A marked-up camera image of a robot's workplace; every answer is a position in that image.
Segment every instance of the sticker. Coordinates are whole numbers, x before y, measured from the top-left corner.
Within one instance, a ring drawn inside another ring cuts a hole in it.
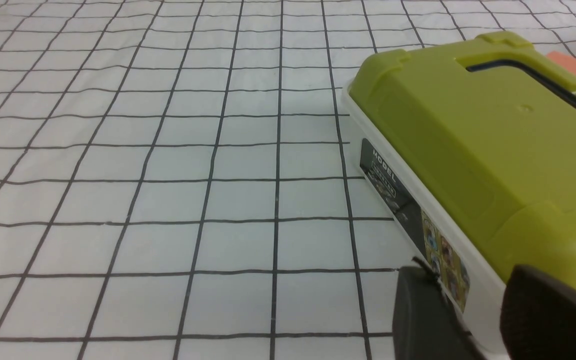
[[[393,214],[412,200],[391,167],[365,138],[361,142],[359,167]]]
[[[421,217],[426,260],[432,269],[441,276],[441,282],[448,290],[452,300],[459,305],[461,312],[464,312],[468,292],[471,289],[471,278],[468,276],[468,271],[448,239],[423,210]]]

